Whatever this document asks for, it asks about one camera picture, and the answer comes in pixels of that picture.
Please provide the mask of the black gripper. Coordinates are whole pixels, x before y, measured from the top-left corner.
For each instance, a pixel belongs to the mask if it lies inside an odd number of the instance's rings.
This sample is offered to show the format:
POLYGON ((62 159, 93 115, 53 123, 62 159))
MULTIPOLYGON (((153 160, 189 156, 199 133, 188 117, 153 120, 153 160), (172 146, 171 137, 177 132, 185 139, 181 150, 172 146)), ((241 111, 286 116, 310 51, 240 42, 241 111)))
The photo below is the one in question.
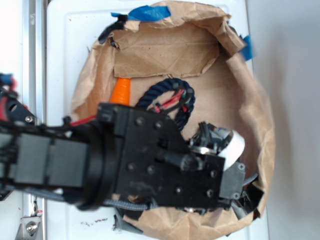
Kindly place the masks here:
POLYGON ((115 137, 117 173, 112 189, 122 199, 137 196, 152 205, 209 210, 229 208, 243 191, 246 167, 190 149, 168 116, 102 103, 97 119, 115 137))

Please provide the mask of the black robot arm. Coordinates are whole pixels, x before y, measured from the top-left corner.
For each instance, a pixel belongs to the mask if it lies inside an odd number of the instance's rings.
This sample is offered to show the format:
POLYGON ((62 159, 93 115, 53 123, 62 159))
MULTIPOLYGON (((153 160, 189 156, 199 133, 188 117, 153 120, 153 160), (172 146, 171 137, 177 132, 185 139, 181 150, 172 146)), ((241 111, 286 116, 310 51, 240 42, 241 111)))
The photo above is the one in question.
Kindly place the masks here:
POLYGON ((206 123, 185 140, 166 115, 102 103, 76 126, 2 121, 0 188, 80 210, 227 209, 243 190, 244 145, 237 132, 206 123))

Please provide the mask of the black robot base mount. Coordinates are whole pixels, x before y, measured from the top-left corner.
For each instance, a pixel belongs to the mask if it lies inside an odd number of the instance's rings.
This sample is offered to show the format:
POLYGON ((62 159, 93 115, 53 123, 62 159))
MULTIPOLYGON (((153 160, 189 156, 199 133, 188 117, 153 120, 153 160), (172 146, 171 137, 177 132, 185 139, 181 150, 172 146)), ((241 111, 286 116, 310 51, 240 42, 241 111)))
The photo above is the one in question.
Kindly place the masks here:
POLYGON ((18 101, 15 91, 0 88, 0 120, 7 122, 23 122, 27 125, 35 125, 36 117, 29 109, 18 101))

